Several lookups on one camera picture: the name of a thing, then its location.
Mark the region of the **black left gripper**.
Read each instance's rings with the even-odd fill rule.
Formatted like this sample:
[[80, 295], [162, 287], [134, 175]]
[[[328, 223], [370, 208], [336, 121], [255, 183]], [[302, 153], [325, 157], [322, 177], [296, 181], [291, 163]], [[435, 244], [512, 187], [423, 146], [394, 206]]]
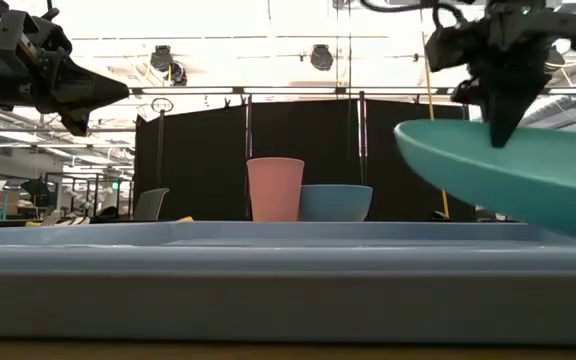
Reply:
[[0, 108], [34, 106], [59, 112], [74, 136], [85, 136], [89, 113], [129, 96], [126, 84], [77, 65], [72, 44], [53, 22], [59, 9], [33, 16], [0, 0]]

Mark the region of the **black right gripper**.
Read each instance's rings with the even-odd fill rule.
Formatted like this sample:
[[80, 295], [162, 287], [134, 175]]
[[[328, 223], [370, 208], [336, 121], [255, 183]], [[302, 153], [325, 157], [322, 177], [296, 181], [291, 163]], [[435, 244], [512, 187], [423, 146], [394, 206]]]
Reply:
[[437, 72], [466, 65], [479, 75], [466, 79], [451, 101], [479, 105], [489, 124], [491, 145], [503, 148], [555, 67], [549, 63], [554, 42], [564, 39], [576, 50], [576, 13], [559, 12], [545, 0], [486, 0], [484, 15], [468, 20], [456, 6], [424, 0], [432, 9], [435, 31], [425, 44], [429, 68]]

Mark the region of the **blue plastic bowl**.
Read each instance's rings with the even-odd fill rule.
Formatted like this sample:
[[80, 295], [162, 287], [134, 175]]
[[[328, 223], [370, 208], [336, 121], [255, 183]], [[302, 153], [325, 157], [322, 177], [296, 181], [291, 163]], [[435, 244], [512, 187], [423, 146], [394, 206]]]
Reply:
[[299, 220], [310, 222], [362, 222], [368, 215], [373, 189], [347, 184], [303, 185]]

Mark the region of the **pink plastic cup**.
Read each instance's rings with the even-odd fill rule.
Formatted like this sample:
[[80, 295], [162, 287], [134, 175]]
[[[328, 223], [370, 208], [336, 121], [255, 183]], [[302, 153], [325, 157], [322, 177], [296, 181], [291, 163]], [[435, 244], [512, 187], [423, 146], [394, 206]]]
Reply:
[[255, 158], [247, 162], [255, 222], [298, 220], [304, 165], [302, 160], [283, 157]]

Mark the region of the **blue plastic tray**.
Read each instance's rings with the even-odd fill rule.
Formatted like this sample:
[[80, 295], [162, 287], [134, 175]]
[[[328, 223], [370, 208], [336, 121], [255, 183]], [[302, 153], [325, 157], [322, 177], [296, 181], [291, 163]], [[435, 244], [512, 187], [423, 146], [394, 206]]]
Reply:
[[576, 239], [517, 223], [0, 228], [0, 337], [576, 345]]

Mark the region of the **round sign on pole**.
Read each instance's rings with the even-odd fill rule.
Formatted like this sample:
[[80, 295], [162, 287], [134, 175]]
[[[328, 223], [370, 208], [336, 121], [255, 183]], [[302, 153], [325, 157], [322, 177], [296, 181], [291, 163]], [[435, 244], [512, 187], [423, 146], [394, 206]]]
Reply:
[[158, 139], [157, 139], [157, 162], [156, 162], [156, 187], [161, 187], [162, 162], [164, 146], [165, 115], [171, 112], [174, 104], [165, 97], [157, 97], [151, 102], [151, 109], [159, 114], [158, 118]]

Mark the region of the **blue office chair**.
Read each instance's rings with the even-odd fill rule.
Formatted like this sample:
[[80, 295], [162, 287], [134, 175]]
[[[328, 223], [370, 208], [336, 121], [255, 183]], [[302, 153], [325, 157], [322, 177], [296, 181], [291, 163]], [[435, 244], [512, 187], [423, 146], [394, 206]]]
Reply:
[[157, 221], [168, 188], [158, 188], [143, 192], [137, 201], [132, 219], [134, 221]]

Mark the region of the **black partition screen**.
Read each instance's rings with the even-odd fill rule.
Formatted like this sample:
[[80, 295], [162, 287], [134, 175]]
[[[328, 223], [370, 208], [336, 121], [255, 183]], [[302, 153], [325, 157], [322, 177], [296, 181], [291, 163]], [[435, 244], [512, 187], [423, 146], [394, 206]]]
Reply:
[[304, 161], [306, 184], [372, 187], [370, 221], [426, 221], [446, 210], [450, 219], [470, 222], [473, 207], [416, 176], [393, 136], [402, 121], [463, 117], [457, 106], [324, 100], [139, 119], [134, 189], [168, 189], [160, 212], [166, 220], [246, 220], [247, 160], [287, 157]]

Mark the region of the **long overhead light bar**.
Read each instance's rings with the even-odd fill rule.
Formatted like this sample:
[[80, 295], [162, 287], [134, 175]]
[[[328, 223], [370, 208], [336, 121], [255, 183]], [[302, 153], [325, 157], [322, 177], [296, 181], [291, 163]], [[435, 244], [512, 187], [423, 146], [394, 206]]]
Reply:
[[233, 87], [132, 87], [129, 93], [141, 95], [439, 95], [450, 96], [456, 90], [451, 87], [264, 87], [264, 86], [233, 86]]

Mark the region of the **background workstation frame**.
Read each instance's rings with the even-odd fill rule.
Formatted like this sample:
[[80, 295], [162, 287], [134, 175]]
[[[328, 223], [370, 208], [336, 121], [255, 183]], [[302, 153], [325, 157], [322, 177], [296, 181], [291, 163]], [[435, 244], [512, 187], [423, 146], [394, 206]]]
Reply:
[[134, 181], [128, 174], [48, 172], [43, 179], [54, 197], [51, 205], [63, 215], [93, 217], [109, 207], [117, 210], [118, 217], [133, 213]]

